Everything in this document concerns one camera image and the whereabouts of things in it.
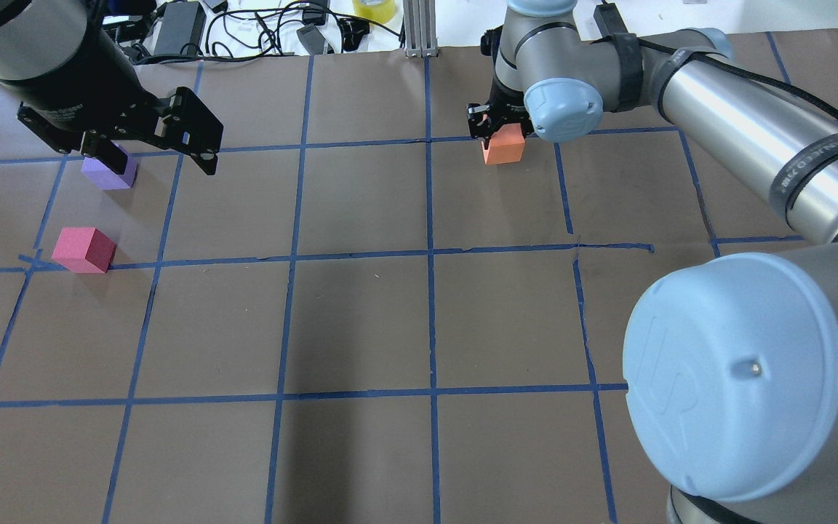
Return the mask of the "black laptop power brick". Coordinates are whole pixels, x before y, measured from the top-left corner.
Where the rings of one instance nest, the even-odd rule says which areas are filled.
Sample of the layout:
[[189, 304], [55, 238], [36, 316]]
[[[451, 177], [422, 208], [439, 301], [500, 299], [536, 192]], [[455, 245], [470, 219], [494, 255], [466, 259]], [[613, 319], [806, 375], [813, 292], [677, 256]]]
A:
[[156, 10], [159, 32], [154, 37], [153, 55], [197, 56], [200, 51], [206, 12], [199, 1], [161, 4]]

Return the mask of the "brown paper table cover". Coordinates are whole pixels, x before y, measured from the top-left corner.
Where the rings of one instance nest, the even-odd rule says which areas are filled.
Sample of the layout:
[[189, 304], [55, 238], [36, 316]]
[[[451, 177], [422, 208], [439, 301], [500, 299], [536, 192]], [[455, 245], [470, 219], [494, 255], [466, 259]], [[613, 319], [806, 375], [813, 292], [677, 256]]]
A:
[[[103, 191], [0, 88], [0, 523], [652, 523], [621, 347], [652, 282], [801, 248], [643, 108], [488, 166], [478, 47], [140, 68], [223, 120]], [[107, 273], [51, 259], [62, 228]]]

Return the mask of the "purple foam block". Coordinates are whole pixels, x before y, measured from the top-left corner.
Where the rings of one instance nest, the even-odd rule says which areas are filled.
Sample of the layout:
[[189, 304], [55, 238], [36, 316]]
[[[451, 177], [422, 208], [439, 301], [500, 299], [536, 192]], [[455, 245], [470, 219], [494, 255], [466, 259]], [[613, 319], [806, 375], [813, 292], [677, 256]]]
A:
[[93, 158], [83, 160], [81, 172], [94, 186], [106, 191], [127, 190], [133, 188], [137, 177], [137, 160], [135, 156], [117, 145], [126, 155], [125, 170], [122, 175], [115, 173], [105, 164]]

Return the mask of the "orange foam block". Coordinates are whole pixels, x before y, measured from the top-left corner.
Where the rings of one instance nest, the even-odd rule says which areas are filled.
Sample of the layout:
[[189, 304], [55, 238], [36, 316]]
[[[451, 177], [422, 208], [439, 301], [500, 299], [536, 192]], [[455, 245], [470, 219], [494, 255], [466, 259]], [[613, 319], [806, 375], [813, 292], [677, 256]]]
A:
[[522, 160], [525, 136], [519, 123], [503, 125], [482, 142], [482, 156], [486, 165], [517, 163]]

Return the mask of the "yellow tape roll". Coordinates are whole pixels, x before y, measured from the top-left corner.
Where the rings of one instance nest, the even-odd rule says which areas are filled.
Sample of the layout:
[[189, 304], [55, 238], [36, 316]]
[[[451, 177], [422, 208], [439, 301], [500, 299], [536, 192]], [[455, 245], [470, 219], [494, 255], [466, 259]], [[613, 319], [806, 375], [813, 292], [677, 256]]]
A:
[[352, 1], [354, 14], [360, 19], [386, 24], [396, 14], [396, 2], [393, 0], [355, 0]]

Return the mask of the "pink foam block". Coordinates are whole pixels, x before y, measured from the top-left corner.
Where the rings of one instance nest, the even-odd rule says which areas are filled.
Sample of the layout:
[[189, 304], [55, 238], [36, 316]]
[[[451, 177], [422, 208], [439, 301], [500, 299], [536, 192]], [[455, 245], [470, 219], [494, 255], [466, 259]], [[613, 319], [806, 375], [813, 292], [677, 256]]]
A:
[[62, 228], [51, 259], [73, 273], [107, 273], [117, 244], [97, 228]]

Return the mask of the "small black adapter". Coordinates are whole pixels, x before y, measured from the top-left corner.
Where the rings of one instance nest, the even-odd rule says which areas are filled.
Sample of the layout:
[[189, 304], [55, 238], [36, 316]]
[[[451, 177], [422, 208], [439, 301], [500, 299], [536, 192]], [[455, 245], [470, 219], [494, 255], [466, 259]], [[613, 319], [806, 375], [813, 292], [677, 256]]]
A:
[[599, 29], [602, 39], [619, 33], [631, 33], [625, 20], [612, 1], [601, 1], [593, 9], [593, 20]]

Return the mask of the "aluminium frame post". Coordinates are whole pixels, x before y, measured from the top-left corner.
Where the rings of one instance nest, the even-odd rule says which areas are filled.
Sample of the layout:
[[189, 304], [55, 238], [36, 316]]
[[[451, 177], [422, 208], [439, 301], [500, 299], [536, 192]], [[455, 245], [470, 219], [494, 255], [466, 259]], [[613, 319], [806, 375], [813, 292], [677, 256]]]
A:
[[403, 1], [402, 29], [406, 57], [439, 55], [435, 1]]

